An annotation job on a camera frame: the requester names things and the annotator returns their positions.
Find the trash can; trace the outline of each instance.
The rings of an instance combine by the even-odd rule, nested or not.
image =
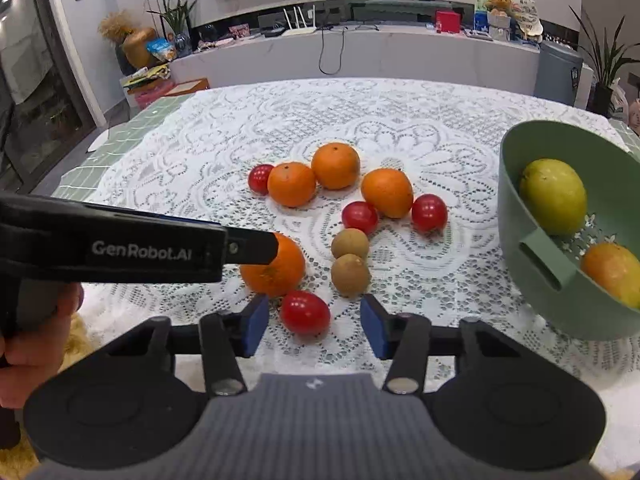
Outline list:
[[[543,41],[533,95],[574,106],[581,71],[582,56],[575,50],[552,41]]]

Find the human hand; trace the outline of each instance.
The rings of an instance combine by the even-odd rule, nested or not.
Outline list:
[[[56,313],[33,332],[5,340],[0,355],[11,365],[0,368],[0,406],[21,408],[29,395],[60,368],[69,336],[71,316],[80,307],[84,292],[79,283],[65,285],[58,296]]]

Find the floral lace pattern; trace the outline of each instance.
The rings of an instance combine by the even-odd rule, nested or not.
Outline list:
[[[597,386],[640,369],[639,339],[585,342],[556,331],[524,301],[500,252],[500,141],[515,124],[537,119],[576,124],[624,146],[604,118],[508,92],[415,80],[282,81],[196,94],[108,170],[90,201],[292,237],[306,256],[302,287],[329,304],[332,326],[322,340],[300,341],[274,308],[257,355],[241,360],[248,384],[260,372],[356,371],[381,383],[386,365],[360,328],[358,301],[341,298],[330,283],[330,244],[342,228],[343,206],[361,199],[358,187],[319,189],[306,206],[288,209],[246,184],[257,164],[309,162],[322,144],[348,142],[360,153],[362,174],[401,169],[415,196],[434,192],[449,207],[441,237],[417,234],[407,218],[381,220],[371,239],[369,290],[388,310],[443,325],[481,317]],[[250,295],[235,266],[225,268],[222,283],[86,289],[82,314],[103,342],[149,316],[190,323],[209,312],[239,310]],[[197,385],[197,360],[180,362],[180,376]],[[428,387],[451,374],[451,360],[433,358]]]

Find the green bowl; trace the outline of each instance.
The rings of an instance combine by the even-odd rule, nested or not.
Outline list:
[[[546,235],[518,195],[522,171],[538,158],[569,164],[587,190],[584,237],[615,242],[640,256],[640,163],[602,137],[570,124],[518,124],[500,146],[498,230],[515,284],[533,309],[567,334],[612,340],[640,332],[640,310],[612,297],[580,270],[580,239]]]

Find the cherry tomato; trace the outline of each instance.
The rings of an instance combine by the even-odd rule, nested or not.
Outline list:
[[[251,191],[261,195],[269,193],[267,181],[272,169],[273,166],[271,164],[261,164],[251,170],[251,173],[249,173],[249,188]]]
[[[347,229],[353,227],[370,235],[378,225],[378,212],[369,203],[351,202],[342,210],[342,223]]]
[[[315,294],[294,290],[282,300],[280,319],[294,334],[315,335],[327,329],[331,313],[327,304]]]
[[[447,225],[447,205],[439,196],[421,195],[411,208],[411,220],[415,229],[422,233],[434,229],[442,231]]]

